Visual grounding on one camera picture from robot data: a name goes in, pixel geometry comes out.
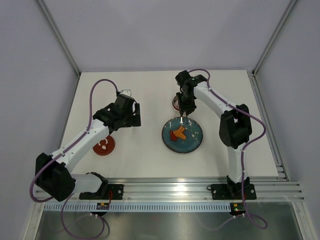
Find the red round lunch box lid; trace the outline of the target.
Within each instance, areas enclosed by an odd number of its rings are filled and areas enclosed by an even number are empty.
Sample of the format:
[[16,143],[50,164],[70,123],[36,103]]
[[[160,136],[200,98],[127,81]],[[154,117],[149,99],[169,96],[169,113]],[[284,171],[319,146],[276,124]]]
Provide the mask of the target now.
[[112,136],[107,136],[98,142],[92,149],[98,156],[107,156],[115,149],[116,142]]

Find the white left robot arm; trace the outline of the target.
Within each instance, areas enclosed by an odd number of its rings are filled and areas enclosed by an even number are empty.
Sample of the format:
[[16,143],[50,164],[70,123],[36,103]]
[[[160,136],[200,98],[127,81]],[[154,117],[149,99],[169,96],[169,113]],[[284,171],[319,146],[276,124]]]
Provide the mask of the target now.
[[83,199],[103,199],[108,195],[108,179],[96,172],[73,174],[80,160],[100,141],[121,128],[141,126],[140,104],[119,93],[115,102],[98,110],[87,128],[71,142],[50,155],[41,153],[35,160],[37,185],[59,202],[79,193]]

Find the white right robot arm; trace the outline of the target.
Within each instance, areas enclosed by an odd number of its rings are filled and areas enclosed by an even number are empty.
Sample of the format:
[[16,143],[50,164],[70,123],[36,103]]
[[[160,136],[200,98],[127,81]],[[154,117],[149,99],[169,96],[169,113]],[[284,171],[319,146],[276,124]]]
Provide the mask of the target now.
[[180,114],[188,116],[197,108],[195,100],[206,104],[220,119],[219,137],[227,147],[229,170],[226,190],[231,199],[240,199],[250,178],[245,172],[243,147],[250,140],[252,124],[249,108],[233,103],[209,87],[209,79],[199,74],[191,76],[187,70],[179,72],[175,80],[179,86],[176,94]]

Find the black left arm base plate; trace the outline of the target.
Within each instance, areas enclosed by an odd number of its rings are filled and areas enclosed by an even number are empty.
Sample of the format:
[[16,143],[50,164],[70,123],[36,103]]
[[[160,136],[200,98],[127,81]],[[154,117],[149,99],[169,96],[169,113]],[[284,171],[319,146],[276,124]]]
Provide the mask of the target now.
[[102,184],[96,192],[82,192],[80,200],[122,200],[124,193],[123,184]]

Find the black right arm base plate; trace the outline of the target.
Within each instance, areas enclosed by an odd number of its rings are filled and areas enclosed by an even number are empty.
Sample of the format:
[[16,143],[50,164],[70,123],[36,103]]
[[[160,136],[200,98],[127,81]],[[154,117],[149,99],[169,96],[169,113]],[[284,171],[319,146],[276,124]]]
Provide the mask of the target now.
[[211,192],[213,200],[240,200],[242,194],[245,200],[256,200],[256,190],[253,184],[245,184],[243,189],[239,183],[236,186],[231,186],[227,183],[211,184],[206,187]]

